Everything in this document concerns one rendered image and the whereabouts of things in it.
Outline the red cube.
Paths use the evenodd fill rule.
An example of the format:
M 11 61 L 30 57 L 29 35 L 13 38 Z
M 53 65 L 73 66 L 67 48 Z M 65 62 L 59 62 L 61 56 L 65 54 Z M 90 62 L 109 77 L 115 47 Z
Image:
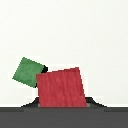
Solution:
M 86 107 L 78 67 L 36 75 L 41 107 Z

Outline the green cube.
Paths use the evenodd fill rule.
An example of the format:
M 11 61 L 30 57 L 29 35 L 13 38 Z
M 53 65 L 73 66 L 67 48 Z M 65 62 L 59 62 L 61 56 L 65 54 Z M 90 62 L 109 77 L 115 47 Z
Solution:
M 36 75 L 47 71 L 47 66 L 23 57 L 12 79 L 35 88 L 37 86 Z

